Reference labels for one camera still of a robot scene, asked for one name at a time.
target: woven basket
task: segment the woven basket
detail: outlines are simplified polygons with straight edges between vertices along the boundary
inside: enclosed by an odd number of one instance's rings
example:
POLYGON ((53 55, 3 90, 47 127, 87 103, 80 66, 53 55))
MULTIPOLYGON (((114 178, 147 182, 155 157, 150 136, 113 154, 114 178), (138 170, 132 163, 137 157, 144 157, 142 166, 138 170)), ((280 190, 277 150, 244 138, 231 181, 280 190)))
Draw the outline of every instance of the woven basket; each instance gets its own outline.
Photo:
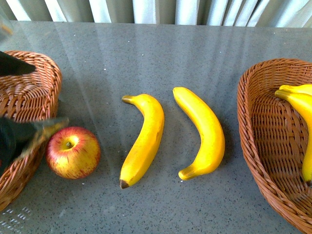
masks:
MULTIPOLYGON (((36 70, 23 76, 0 77, 0 116, 17 122, 55 117, 61 88, 59 67, 47 56, 25 51, 6 51, 36 70)), ((15 161, 0 178, 0 210, 9 205, 34 175, 44 154, 45 144, 24 159, 15 161)))
POLYGON ((280 85, 312 83, 312 63, 272 59, 252 66, 240 78, 237 115, 244 158, 260 192, 282 217, 312 233, 312 189, 303 181, 308 143, 304 119, 274 96, 280 85))

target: banana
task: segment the banana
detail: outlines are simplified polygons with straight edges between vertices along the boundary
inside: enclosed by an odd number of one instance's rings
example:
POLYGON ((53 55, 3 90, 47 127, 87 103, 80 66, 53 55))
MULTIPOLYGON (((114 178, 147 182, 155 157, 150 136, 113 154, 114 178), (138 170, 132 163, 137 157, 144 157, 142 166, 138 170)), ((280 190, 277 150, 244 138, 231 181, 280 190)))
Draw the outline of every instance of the banana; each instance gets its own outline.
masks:
MULTIPOLYGON (((275 96, 286 100, 304 118, 309 135, 312 134, 312 96, 306 93, 292 93, 293 89, 280 89, 275 96)), ((309 186, 312 186, 312 137, 309 137, 307 149, 302 163, 302 174, 309 186)))
POLYGON ((225 138, 221 124, 210 107, 191 90, 173 89, 174 98, 197 128, 201 145, 193 163, 181 170, 182 180, 213 172, 221 163, 225 151, 225 138))
POLYGON ((281 85, 279 89, 289 91, 291 93, 301 93, 301 94, 312 95, 312 84, 302 84, 298 86, 284 84, 284 85, 281 85))
POLYGON ((120 171, 119 186, 125 189, 137 183, 154 160, 162 138, 165 115, 158 100, 148 94, 123 96, 122 101, 136 106, 144 117, 140 134, 120 171))

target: white curtain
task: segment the white curtain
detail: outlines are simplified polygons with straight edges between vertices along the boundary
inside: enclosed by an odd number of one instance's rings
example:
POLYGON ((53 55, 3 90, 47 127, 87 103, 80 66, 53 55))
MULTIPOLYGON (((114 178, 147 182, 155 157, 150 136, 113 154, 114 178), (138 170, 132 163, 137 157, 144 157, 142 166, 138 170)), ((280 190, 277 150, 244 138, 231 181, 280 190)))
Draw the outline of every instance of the white curtain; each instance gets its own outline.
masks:
POLYGON ((0 0, 10 20, 312 27, 312 0, 0 0))

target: gray countertop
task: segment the gray countertop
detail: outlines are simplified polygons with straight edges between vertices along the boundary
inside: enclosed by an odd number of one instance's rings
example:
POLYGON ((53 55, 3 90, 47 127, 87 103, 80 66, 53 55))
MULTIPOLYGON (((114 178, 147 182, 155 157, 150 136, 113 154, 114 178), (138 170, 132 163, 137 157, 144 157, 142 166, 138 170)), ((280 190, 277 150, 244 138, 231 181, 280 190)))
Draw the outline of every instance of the gray countertop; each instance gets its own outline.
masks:
POLYGON ((99 139, 102 156, 88 177, 66 180, 45 159, 0 215, 0 234, 299 233, 261 195, 244 160, 236 93, 240 76, 273 58, 312 61, 312 30, 216 26, 13 22, 0 50, 52 58, 63 74, 59 116, 99 139), (181 181, 199 149, 197 129, 176 104, 185 86, 214 110, 226 153, 209 175, 181 181), (123 95, 149 93, 165 112, 159 151, 133 187, 118 185, 143 116, 123 95))

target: apple stem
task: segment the apple stem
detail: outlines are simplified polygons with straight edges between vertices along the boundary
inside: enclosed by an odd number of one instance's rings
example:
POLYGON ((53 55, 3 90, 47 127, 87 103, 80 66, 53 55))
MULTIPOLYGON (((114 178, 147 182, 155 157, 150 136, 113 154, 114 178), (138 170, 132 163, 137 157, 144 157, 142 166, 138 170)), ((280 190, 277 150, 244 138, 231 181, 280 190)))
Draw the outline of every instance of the apple stem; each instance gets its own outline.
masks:
POLYGON ((68 148, 71 148, 72 147, 72 143, 70 143, 69 141, 66 143, 66 146, 68 147, 68 148))

